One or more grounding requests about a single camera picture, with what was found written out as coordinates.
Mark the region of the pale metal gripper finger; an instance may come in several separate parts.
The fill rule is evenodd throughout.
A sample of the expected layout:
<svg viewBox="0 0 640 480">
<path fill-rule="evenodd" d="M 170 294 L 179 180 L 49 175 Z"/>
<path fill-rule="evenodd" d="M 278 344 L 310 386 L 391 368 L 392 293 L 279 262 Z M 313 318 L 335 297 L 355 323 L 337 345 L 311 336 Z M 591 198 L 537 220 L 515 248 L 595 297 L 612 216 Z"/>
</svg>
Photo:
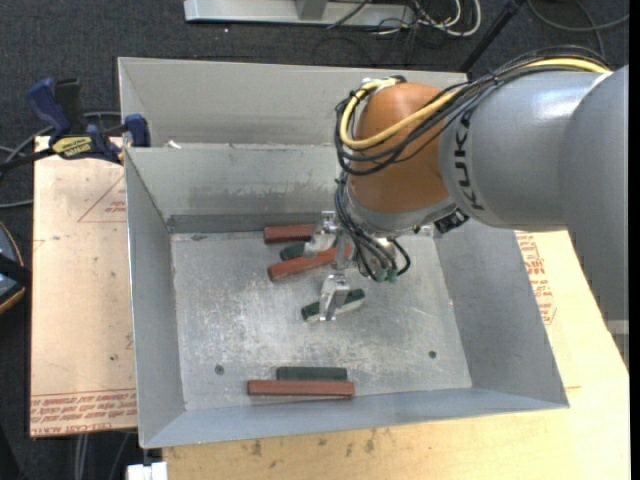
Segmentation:
<svg viewBox="0 0 640 480">
<path fill-rule="evenodd" d="M 319 299 L 319 319 L 331 321 L 336 312 L 344 305 L 350 286 L 343 274 L 330 274 L 324 281 Z"/>
<path fill-rule="evenodd" d="M 323 211 L 314 225 L 310 239 L 305 243 L 303 256 L 314 258 L 321 252 L 337 252 L 341 228 L 335 211 Z"/>
</svg>

